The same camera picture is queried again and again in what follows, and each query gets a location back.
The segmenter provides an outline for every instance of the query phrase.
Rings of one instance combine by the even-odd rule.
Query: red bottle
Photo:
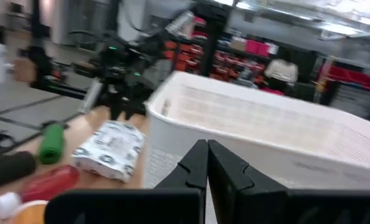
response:
[[[36,200],[49,201],[74,187],[79,177],[78,170],[70,165],[35,176],[23,185],[23,189],[18,194],[8,192],[0,196],[0,218],[9,218],[22,203]]]

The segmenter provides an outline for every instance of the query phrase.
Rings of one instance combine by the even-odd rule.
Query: gray floor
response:
[[[6,61],[13,62],[17,50],[26,48],[30,37],[26,34],[8,33]],[[71,47],[45,42],[47,54],[60,63],[70,64],[87,60],[92,53]],[[77,88],[87,88],[91,79],[71,73],[67,82]],[[0,131],[22,141],[39,132],[43,122],[65,121],[77,114],[80,100],[59,96],[28,87],[25,83],[8,78],[0,83]]]

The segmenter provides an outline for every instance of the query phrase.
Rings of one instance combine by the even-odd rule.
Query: white bottle cap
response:
[[[20,196],[14,192],[0,195],[0,218],[6,219],[11,217],[21,204],[22,200]]]

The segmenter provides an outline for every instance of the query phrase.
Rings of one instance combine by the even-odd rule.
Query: patterned white package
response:
[[[74,151],[74,165],[110,179],[128,182],[144,142],[145,135],[136,127],[107,121]]]

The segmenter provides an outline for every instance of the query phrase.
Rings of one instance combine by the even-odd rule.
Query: pink box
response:
[[[246,52],[257,54],[259,52],[260,43],[254,40],[248,40],[246,43]]]
[[[267,44],[260,44],[259,47],[259,55],[268,57],[270,55],[269,53],[270,46]]]

